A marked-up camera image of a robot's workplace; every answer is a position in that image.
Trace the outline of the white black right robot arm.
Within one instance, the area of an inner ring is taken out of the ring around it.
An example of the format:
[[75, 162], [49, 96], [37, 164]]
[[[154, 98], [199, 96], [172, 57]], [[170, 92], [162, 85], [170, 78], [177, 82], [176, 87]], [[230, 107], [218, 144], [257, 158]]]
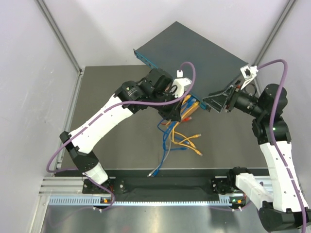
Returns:
[[278, 84], [269, 84], [259, 97], [239, 86], [205, 99], [217, 112], [234, 108], [254, 117], [252, 131], [264, 155], [272, 191], [269, 192], [245, 167], [234, 167], [226, 179], [213, 178], [211, 188], [218, 194], [243, 192], [256, 206], [262, 226], [268, 232], [300, 229], [311, 224], [311, 210], [301, 194], [292, 157], [289, 127], [282, 117], [287, 91]]

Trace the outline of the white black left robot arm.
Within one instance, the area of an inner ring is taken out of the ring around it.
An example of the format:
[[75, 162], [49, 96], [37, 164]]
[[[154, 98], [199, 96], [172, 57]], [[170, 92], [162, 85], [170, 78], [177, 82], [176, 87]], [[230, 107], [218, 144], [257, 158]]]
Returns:
[[174, 79], [159, 68], [139, 81], [124, 82], [82, 126], [61, 133], [60, 139], [76, 168], [94, 181], [95, 189], [106, 192], [110, 180], [93, 152], [95, 145], [120, 122], [148, 107], [156, 109], [164, 120], [180, 121], [182, 100], [191, 84], [181, 70]]

